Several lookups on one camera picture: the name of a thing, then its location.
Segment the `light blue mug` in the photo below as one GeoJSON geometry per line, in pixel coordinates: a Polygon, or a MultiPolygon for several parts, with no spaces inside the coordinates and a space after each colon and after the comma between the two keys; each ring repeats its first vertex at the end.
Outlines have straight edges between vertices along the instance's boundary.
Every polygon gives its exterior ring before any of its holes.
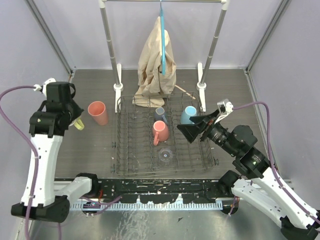
{"type": "Polygon", "coordinates": [[[192,125],[194,123],[190,120],[190,117],[196,117],[197,115],[197,109],[194,106],[189,105],[183,110],[180,117],[180,123],[183,125],[192,125]]]}

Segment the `pink mug with handle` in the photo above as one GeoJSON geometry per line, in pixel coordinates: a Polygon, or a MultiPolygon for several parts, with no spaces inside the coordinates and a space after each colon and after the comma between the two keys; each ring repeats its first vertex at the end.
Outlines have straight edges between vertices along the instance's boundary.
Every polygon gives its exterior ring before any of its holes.
{"type": "Polygon", "coordinates": [[[153,133],[153,145],[157,146],[160,142],[165,142],[168,140],[170,133],[168,126],[165,122],[158,120],[154,122],[152,127],[153,133]]]}

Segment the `yellow-green mug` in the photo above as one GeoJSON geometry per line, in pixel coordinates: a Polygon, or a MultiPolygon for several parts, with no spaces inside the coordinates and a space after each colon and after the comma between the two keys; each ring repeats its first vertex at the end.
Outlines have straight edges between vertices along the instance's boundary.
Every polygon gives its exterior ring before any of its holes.
{"type": "Polygon", "coordinates": [[[83,124],[82,120],[80,118],[75,119],[72,123],[72,126],[74,126],[77,130],[82,131],[85,128],[85,125],[83,124]]]}

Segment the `pink handleless tumbler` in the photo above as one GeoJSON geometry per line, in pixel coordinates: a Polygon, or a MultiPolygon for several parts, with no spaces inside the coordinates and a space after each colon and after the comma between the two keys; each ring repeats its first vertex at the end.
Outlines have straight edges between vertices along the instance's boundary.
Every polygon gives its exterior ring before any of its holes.
{"type": "Polygon", "coordinates": [[[102,101],[92,102],[88,106],[87,111],[98,125],[105,126],[108,123],[107,109],[102,101]]]}

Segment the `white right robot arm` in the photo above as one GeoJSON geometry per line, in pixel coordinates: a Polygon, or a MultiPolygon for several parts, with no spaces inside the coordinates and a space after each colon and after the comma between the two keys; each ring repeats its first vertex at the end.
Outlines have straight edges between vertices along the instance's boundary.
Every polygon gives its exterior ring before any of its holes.
{"type": "Polygon", "coordinates": [[[279,227],[288,240],[314,240],[320,227],[320,213],[303,201],[281,178],[271,161],[256,147],[258,141],[248,125],[229,132],[219,123],[219,111],[192,116],[190,124],[179,124],[189,143],[197,137],[211,140],[234,157],[236,171],[227,171],[218,181],[225,197],[242,198],[279,227]]]}

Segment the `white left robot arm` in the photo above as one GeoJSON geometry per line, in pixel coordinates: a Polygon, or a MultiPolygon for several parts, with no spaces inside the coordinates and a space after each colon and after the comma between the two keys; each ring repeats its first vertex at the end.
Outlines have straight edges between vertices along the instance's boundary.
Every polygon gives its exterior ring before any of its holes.
{"type": "Polygon", "coordinates": [[[81,197],[95,198],[100,193],[98,177],[79,173],[67,186],[54,191],[57,158],[65,131],[70,126],[84,128],[84,111],[74,101],[75,85],[50,78],[35,87],[46,99],[29,119],[33,148],[26,187],[19,203],[12,205],[11,215],[24,219],[62,223],[70,206],[81,197]]]}

